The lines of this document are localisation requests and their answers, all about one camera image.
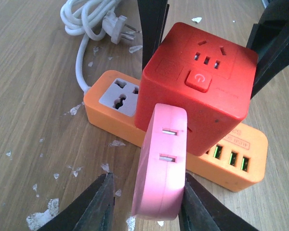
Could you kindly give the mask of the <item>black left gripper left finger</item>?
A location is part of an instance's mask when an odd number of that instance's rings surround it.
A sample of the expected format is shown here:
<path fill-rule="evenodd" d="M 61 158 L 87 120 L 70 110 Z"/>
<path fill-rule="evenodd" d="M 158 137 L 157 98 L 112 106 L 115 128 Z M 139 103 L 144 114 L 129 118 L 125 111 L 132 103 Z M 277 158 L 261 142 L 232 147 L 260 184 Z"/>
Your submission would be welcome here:
<path fill-rule="evenodd" d="M 110 231 L 114 204 L 113 173 L 102 174 L 39 231 Z"/>

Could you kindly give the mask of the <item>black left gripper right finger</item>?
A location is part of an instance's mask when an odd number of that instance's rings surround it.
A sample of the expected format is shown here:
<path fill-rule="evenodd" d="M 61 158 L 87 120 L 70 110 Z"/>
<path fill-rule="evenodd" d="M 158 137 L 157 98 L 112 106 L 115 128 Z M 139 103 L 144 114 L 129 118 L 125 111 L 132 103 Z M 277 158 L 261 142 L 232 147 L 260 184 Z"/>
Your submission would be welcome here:
<path fill-rule="evenodd" d="M 225 207 L 189 173 L 185 174 L 179 225 L 182 231 L 257 230 Z"/>

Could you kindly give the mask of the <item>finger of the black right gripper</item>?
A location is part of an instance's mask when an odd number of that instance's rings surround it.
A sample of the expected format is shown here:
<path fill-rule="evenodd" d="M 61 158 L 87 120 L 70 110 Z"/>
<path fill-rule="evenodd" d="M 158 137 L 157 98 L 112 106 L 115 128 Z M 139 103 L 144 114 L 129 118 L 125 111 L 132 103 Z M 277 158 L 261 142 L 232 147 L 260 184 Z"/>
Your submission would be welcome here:
<path fill-rule="evenodd" d="M 170 5 L 168 0 L 138 0 L 137 2 L 143 37 L 142 68 L 145 68 L 162 42 Z"/>
<path fill-rule="evenodd" d="M 254 24 L 247 48 L 258 54 L 251 97 L 289 65 L 289 0 L 273 0 Z"/>

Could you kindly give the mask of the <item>large pink plug adapter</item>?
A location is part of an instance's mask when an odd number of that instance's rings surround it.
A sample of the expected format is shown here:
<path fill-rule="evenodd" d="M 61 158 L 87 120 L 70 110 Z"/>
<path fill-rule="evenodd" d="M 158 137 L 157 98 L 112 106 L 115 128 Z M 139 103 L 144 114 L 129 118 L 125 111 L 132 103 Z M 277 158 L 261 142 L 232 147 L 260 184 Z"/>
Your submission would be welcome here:
<path fill-rule="evenodd" d="M 156 221 L 177 217 L 184 194 L 186 145 L 186 111 L 156 104 L 141 147 L 132 216 Z"/>

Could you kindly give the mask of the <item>red cube socket adapter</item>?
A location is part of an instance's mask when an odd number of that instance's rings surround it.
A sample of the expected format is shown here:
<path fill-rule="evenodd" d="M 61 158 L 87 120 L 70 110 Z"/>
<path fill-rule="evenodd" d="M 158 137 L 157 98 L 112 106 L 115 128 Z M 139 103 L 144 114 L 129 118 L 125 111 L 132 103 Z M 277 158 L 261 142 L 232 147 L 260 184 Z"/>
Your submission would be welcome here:
<path fill-rule="evenodd" d="M 203 155 L 243 121 L 258 55 L 206 31 L 175 23 L 142 72 L 135 125 L 147 130 L 157 103 L 187 112 L 187 151 Z"/>

